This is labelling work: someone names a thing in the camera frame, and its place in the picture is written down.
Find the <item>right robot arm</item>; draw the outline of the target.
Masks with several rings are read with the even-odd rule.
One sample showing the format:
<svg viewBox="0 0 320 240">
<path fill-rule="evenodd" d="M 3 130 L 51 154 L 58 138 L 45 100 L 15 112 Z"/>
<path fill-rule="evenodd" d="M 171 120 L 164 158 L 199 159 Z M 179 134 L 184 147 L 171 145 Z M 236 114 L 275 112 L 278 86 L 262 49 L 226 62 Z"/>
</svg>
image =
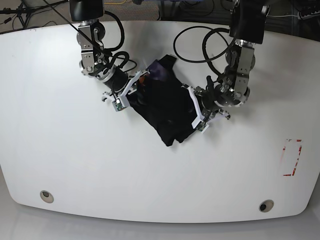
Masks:
<svg viewBox="0 0 320 240">
<path fill-rule="evenodd" d="M 131 59 L 128 52 L 120 50 L 125 41 L 125 30 L 120 19 L 104 10 L 102 0 L 70 0 L 69 12 L 71 20 L 79 22 L 75 30 L 81 47 L 79 64 L 82 74 L 107 86 L 110 92 L 105 93 L 104 98 L 110 98 L 116 106 L 145 105 L 138 78 L 123 71 L 124 65 Z M 120 30 L 120 42 L 115 47 L 105 48 L 103 44 L 106 29 L 99 18 L 104 14 L 112 17 Z"/>
</svg>

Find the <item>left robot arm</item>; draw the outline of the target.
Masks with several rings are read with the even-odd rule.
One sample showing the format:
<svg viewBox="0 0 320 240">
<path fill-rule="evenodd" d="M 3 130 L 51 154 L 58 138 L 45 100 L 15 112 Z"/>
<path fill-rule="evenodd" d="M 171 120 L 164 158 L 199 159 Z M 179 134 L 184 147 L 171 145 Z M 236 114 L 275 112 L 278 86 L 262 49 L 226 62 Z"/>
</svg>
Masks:
<svg viewBox="0 0 320 240">
<path fill-rule="evenodd" d="M 229 29 L 215 28 L 205 35 L 201 46 L 204 59 L 201 62 L 209 65 L 217 79 L 213 81 L 207 76 L 205 88 L 184 86 L 196 112 L 193 129 L 204 131 L 214 119 L 229 119 L 230 114 L 225 108 L 239 107 L 248 100 L 250 71 L 256 62 L 255 45 L 263 43 L 269 11 L 270 6 L 265 0 L 236 0 Z M 221 32 L 228 33 L 232 41 L 220 54 L 209 57 L 207 41 Z"/>
</svg>

